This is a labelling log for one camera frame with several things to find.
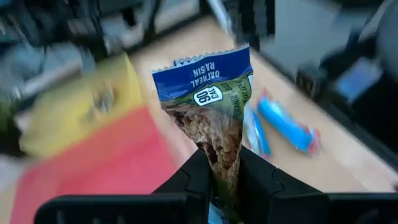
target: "snack package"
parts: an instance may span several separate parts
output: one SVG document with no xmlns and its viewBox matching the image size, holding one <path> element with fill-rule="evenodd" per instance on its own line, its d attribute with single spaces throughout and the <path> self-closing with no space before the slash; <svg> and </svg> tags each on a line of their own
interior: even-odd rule
<svg viewBox="0 0 398 224">
<path fill-rule="evenodd" d="M 152 75 L 162 109 L 206 152 L 217 187 L 226 190 L 220 197 L 234 197 L 243 109 L 251 97 L 249 47 L 175 60 Z"/>
<path fill-rule="evenodd" d="M 278 132 L 280 132 L 297 150 L 313 153 L 320 145 L 320 133 L 317 129 L 296 122 L 278 102 L 271 100 L 264 92 L 258 102 L 258 112 Z"/>
<path fill-rule="evenodd" d="M 243 134 L 249 143 L 250 150 L 268 161 L 271 150 L 260 119 L 250 105 L 244 107 Z"/>
</svg>

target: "table surface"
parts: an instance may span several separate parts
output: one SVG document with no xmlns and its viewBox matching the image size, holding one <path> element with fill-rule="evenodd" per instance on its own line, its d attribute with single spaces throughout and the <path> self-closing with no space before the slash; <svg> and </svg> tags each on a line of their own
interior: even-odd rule
<svg viewBox="0 0 398 224">
<path fill-rule="evenodd" d="M 161 110 L 151 70 L 170 65 L 175 58 L 231 49 L 230 39 L 207 17 L 176 31 L 131 55 L 134 69 L 141 78 L 147 99 L 160 132 L 172 144 L 172 155 L 182 164 L 196 147 Z M 272 66 L 251 53 L 254 69 L 252 102 L 266 87 L 298 121 L 321 132 L 321 148 L 312 156 L 296 151 L 271 126 L 264 128 L 273 153 L 271 162 L 286 173 L 324 192 L 393 192 L 398 175 L 355 137 L 302 96 Z M 0 223 L 8 223 L 15 184 L 0 192 Z"/>
</svg>

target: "yellow paper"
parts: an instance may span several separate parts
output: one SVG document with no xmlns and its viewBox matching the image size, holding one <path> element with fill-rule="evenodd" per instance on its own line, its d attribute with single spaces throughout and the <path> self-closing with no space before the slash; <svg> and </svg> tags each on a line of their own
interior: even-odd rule
<svg viewBox="0 0 398 224">
<path fill-rule="evenodd" d="M 111 102 L 108 110 L 106 103 Z M 92 74 L 44 93 L 21 138 L 28 154 L 50 157 L 142 105 L 139 80 L 126 54 L 98 64 Z"/>
</svg>

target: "gray floor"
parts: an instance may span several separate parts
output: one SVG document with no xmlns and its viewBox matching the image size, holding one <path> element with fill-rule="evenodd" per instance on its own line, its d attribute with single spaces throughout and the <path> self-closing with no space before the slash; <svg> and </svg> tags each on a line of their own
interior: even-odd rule
<svg viewBox="0 0 398 224">
<path fill-rule="evenodd" d="M 374 11 L 341 11 L 328 0 L 276 0 L 275 38 L 262 40 L 261 52 L 294 75 L 300 64 L 318 64 L 327 52 L 344 47 L 350 32 L 364 27 Z M 377 20 L 366 33 L 375 30 Z"/>
</svg>

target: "blue wrapper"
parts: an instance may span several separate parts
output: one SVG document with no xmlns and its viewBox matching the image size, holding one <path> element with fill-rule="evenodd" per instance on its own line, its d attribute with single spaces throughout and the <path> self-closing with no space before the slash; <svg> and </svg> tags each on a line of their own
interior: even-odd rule
<svg viewBox="0 0 398 224">
<path fill-rule="evenodd" d="M 318 130 L 293 120 L 278 102 L 267 95 L 260 98 L 258 112 L 299 151 L 313 153 L 319 146 Z"/>
<path fill-rule="evenodd" d="M 271 156 L 271 150 L 264 129 L 259 117 L 249 105 L 244 107 L 243 133 L 250 144 L 250 150 L 268 160 Z"/>
<path fill-rule="evenodd" d="M 224 212 L 212 203 L 209 205 L 208 224 L 229 224 L 225 219 Z"/>
<path fill-rule="evenodd" d="M 188 96 L 213 83 L 252 73 L 249 47 L 174 60 L 172 66 L 152 71 L 160 101 Z"/>
</svg>

